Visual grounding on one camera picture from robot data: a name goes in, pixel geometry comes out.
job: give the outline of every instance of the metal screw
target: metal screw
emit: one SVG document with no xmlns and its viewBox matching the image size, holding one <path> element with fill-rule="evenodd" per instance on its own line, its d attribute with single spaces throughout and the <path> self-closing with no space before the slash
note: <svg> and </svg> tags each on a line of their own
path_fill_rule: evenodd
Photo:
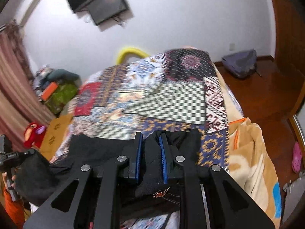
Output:
<svg viewBox="0 0 305 229">
<path fill-rule="evenodd" d="M 81 169 L 82 171 L 88 171 L 88 170 L 90 170 L 90 165 L 84 164 L 80 169 Z"/>
<path fill-rule="evenodd" d="M 126 161 L 126 159 L 127 159 L 127 157 L 124 156 L 124 155 L 121 155 L 121 156 L 118 156 L 118 157 L 117 157 L 117 160 L 118 160 L 119 162 L 124 162 L 124 161 Z"/>
<path fill-rule="evenodd" d="M 212 170 L 213 171 L 220 171 L 220 166 L 218 164 L 213 164 L 212 165 Z"/>
<path fill-rule="evenodd" d="M 183 162 L 185 158 L 183 156 L 176 156 L 176 161 L 177 162 Z"/>
</svg>

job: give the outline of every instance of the electrical outlet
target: electrical outlet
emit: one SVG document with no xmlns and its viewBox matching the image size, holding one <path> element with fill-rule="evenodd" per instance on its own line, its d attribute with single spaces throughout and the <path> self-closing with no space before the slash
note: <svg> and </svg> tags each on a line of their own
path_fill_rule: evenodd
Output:
<svg viewBox="0 0 305 229">
<path fill-rule="evenodd" d="M 230 43 L 229 44 L 229 51 L 234 51 L 235 50 L 235 43 Z"/>
</svg>

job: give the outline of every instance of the beige blanket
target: beige blanket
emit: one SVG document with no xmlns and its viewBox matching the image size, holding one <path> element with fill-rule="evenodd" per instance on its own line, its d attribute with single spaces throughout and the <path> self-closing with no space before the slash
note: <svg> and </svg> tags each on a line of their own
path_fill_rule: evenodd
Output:
<svg viewBox="0 0 305 229">
<path fill-rule="evenodd" d="M 282 212 L 279 182 L 262 130 L 249 118 L 243 118 L 218 71 L 217 75 L 229 120 L 229 174 L 279 228 Z"/>
</svg>

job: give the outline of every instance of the orange sleeve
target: orange sleeve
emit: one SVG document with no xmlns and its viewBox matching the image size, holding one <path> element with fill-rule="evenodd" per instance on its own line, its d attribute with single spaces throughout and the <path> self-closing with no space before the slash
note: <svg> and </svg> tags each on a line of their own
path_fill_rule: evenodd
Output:
<svg viewBox="0 0 305 229">
<path fill-rule="evenodd" d="M 24 224 L 24 208 L 22 200 L 13 202 L 10 193 L 6 190 L 5 187 L 3 189 L 3 193 L 6 212 L 17 225 L 18 229 L 22 229 Z"/>
</svg>

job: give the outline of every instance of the cardboard box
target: cardboard box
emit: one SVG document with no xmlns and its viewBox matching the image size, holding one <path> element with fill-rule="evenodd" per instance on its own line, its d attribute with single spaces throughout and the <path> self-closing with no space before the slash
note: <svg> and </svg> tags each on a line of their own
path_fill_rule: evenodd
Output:
<svg viewBox="0 0 305 229">
<path fill-rule="evenodd" d="M 61 145 L 65 131 L 72 118 L 73 115 L 68 114 L 51 121 L 39 150 L 48 161 L 51 160 L 58 147 Z"/>
</svg>

